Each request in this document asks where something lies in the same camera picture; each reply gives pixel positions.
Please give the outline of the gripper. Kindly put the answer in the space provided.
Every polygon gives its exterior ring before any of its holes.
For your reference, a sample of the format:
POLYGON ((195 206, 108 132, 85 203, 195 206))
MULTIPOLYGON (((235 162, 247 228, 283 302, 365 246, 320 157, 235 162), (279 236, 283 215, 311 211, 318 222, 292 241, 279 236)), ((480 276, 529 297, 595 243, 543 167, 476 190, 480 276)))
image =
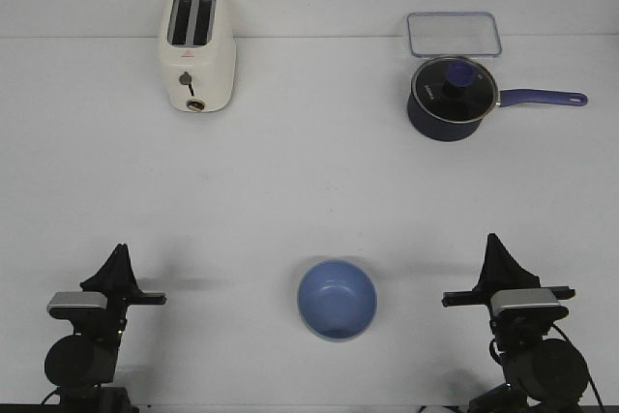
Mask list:
POLYGON ((70 321, 76 335, 82 335, 107 350, 117 350, 127 327, 127 311, 130 306, 162 306, 166 303, 164 293, 140 291, 133 272, 129 247, 118 244, 104 265, 79 286, 82 291, 109 292, 120 286, 129 295, 110 295, 107 308, 61 309, 48 313, 52 318, 70 321))
POLYGON ((485 306, 492 333, 501 336, 517 332, 545 336, 556 321, 569 314, 561 302, 575 296, 568 286, 541 287, 540 278, 522 268, 495 233, 486 238, 477 289, 480 291, 445 292, 441 304, 444 308, 485 306), (505 289, 484 294, 494 286, 495 278, 505 289))

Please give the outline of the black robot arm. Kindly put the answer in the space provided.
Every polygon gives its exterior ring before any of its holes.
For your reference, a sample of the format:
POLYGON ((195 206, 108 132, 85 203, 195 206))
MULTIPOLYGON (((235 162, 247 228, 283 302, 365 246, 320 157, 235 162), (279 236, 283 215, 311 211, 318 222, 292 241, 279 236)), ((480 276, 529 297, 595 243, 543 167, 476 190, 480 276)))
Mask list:
MULTIPOLYGON (((77 291, 59 291, 46 311, 73 326, 44 359, 64 412, 134 412, 124 388, 112 388, 122 336, 131 306, 162 306, 162 293, 143 291, 127 245, 119 244, 103 266, 77 291)), ((325 339, 346 340, 369 327, 378 309, 375 284, 359 266, 330 259, 312 266, 299 283, 301 320, 325 339)))
POLYGON ((522 268, 499 237, 486 238, 485 258, 470 291, 446 292, 445 308, 484 306, 493 335, 488 351, 504 381, 472 398, 469 412, 580 412, 590 372, 566 336, 551 338, 568 316, 562 302, 575 296, 568 286, 543 286, 522 268))

